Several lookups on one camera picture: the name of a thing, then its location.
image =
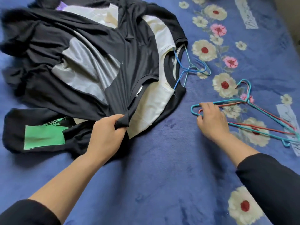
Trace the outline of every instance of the flower print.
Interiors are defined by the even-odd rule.
[[[190,6],[189,3],[187,3],[186,1],[179,2],[179,7],[182,9],[187,9],[189,6]]]
[[[280,98],[281,102],[285,105],[291,105],[293,103],[293,98],[288,94],[284,94],[283,96],[280,96]]]
[[[246,100],[247,98],[247,95],[245,93],[241,94],[241,97],[240,97],[242,100]],[[254,103],[254,98],[252,97],[252,95],[250,95],[249,97],[249,101],[250,103]]]
[[[251,124],[251,125],[256,125],[256,126],[261,126],[261,127],[266,127],[263,121],[257,121],[254,117],[250,117],[243,121],[245,124]],[[249,127],[253,130],[260,131],[263,133],[269,133],[269,130],[264,130],[264,129],[259,129],[256,127]],[[253,143],[254,145],[259,145],[261,147],[266,146],[269,143],[270,137],[266,136],[264,134],[260,134],[258,132],[251,132],[250,130],[245,130],[245,129],[240,129],[244,133],[244,135],[249,138],[250,142]]]
[[[229,215],[238,225],[249,225],[263,216],[263,211],[245,186],[233,191],[228,200]]]
[[[192,1],[199,5],[202,5],[205,2],[205,0],[192,0]]]
[[[247,48],[247,44],[245,44],[242,41],[236,42],[235,43],[236,47],[239,48],[240,50],[245,50]]]
[[[226,56],[223,61],[227,65],[227,67],[234,69],[238,67],[238,61],[234,57]]]
[[[235,80],[226,72],[216,75],[212,80],[212,86],[223,98],[232,97],[238,94],[238,89],[235,88]]]
[[[197,27],[204,28],[207,26],[208,21],[202,16],[193,17],[193,23],[197,25]]]
[[[203,74],[203,73],[201,73],[201,72],[198,72],[198,73],[197,73],[197,76],[198,76],[200,79],[202,79],[202,80],[204,80],[204,79],[207,78],[207,75],[205,75],[205,74]]]
[[[218,35],[210,35],[210,41],[212,41],[216,45],[222,45],[224,39]]]
[[[229,118],[237,118],[240,116],[241,113],[241,107],[239,105],[233,105],[233,106],[224,106],[223,107],[223,113],[226,114]]]
[[[227,17],[227,12],[222,7],[217,5],[209,5],[204,9],[204,13],[215,20],[224,20]]]
[[[211,61],[217,58],[216,47],[207,40],[195,41],[192,51],[194,55],[197,55],[203,61]]]
[[[210,29],[212,30],[212,32],[215,35],[218,35],[218,36],[226,35],[226,32],[227,32],[226,27],[221,24],[213,24],[212,26],[210,26]]]

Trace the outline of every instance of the pile of clothes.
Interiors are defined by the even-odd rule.
[[[180,60],[188,40],[175,15],[154,3],[35,0],[1,20],[0,50],[19,62],[4,79],[37,107],[7,113],[3,144],[13,153],[76,158],[95,121],[124,114],[115,128],[128,127],[130,139],[172,113],[185,94],[180,83],[174,90],[175,53]]]

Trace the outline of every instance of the blue hanger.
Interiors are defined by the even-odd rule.
[[[260,109],[259,107],[257,107],[256,105],[254,105],[253,103],[250,103],[249,101],[249,98],[250,98],[250,92],[251,92],[251,83],[246,80],[246,79],[242,79],[240,80],[240,82],[237,84],[236,88],[241,84],[241,83],[246,83],[248,85],[248,89],[247,89],[247,98],[245,100],[242,100],[241,98],[236,98],[236,99],[229,99],[229,100],[222,100],[222,101],[217,101],[217,102],[214,102],[213,104],[223,104],[223,103],[227,103],[227,102],[243,102],[243,103],[247,103],[249,104],[250,106],[252,106],[253,108],[259,110],[261,113],[267,115],[268,117],[272,118],[274,121],[276,121],[277,123],[279,123],[281,126],[283,126],[284,128],[286,128],[289,132],[291,133],[294,133],[295,136],[297,137],[298,140],[291,140],[291,139],[288,139],[288,138],[283,138],[283,137],[280,137],[280,136],[276,136],[276,135],[273,135],[273,134],[269,134],[269,133],[265,133],[265,132],[261,132],[261,131],[258,131],[258,130],[254,130],[254,129],[250,129],[250,128],[247,128],[247,127],[244,127],[242,125],[237,125],[237,124],[233,124],[233,123],[228,123],[229,125],[232,125],[232,126],[235,126],[235,127],[238,127],[238,128],[241,128],[241,129],[246,129],[246,130],[250,130],[252,132],[256,132],[256,133],[260,133],[260,134],[263,134],[263,135],[267,135],[267,136],[270,136],[270,137],[273,137],[273,138],[276,138],[278,140],[281,140],[284,147],[289,147],[290,146],[290,143],[289,142],[297,142],[299,143],[300,142],[300,135],[298,132],[294,131],[293,128],[291,128],[290,126],[288,126],[287,124],[285,124],[284,122],[276,119],[275,117],[272,117],[271,115],[269,115],[268,113],[264,112],[262,109]],[[191,106],[191,112],[192,114],[194,115],[201,115],[201,114],[198,114],[198,113],[195,113],[193,111],[194,107],[198,107],[200,106],[199,104],[196,104],[196,105],[193,105]]]
[[[173,50],[174,50],[175,57],[176,57],[176,59],[177,59],[179,65],[180,65],[180,67],[182,67],[182,68],[184,69],[183,72],[180,74],[179,79],[177,80],[177,82],[176,82],[176,84],[175,84],[175,86],[174,86],[174,89],[177,87],[177,85],[178,85],[178,83],[180,82],[180,79],[181,79],[181,77],[183,76],[184,73],[192,72],[192,73],[203,73],[204,75],[207,75],[207,76],[211,75],[211,71],[210,71],[210,69],[208,68],[207,64],[206,64],[204,61],[201,61],[201,60],[199,60],[199,59],[195,59],[196,61],[198,61],[198,62],[204,64],[205,69],[204,69],[203,71],[199,70],[194,64],[192,64],[192,63],[190,62],[190,57],[189,57],[189,55],[188,55],[188,51],[187,51],[187,49],[186,49],[186,46],[185,46],[185,50],[186,50],[187,57],[188,57],[189,63],[190,63],[190,66],[189,66],[188,68],[185,68],[185,67],[182,66],[182,64],[181,64],[181,62],[179,61],[178,56],[177,56],[176,51],[175,51],[174,48],[173,48]],[[205,74],[204,72],[205,72],[206,70],[208,70],[208,69],[209,69],[209,74]]]

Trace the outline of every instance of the gray satin fabric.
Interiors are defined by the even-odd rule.
[[[111,55],[103,56],[81,34],[75,33],[77,38],[72,38],[69,48],[62,52],[63,63],[54,66],[52,72],[74,89],[107,103],[104,90],[118,75],[120,62]]]

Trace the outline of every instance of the bed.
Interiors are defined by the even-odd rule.
[[[0,6],[15,8],[31,1],[0,0]],[[212,74],[189,74],[187,93],[175,112],[135,137],[128,157],[96,173],[65,224],[271,224],[255,208],[229,158],[201,134],[190,107],[241,97],[245,88],[233,86],[248,79],[258,106],[297,126],[300,59],[273,0],[145,1],[156,2],[177,16],[189,40],[191,61],[207,61]],[[11,63],[11,57],[0,53],[1,70]],[[186,55],[182,64],[189,66]],[[26,107],[2,76],[0,104],[1,128],[11,108]],[[282,130],[246,105],[224,112],[237,122]],[[281,141],[255,132],[234,127],[231,131],[300,174],[299,145],[285,148]],[[67,153],[13,155],[0,143],[0,212],[29,197],[71,162]]]

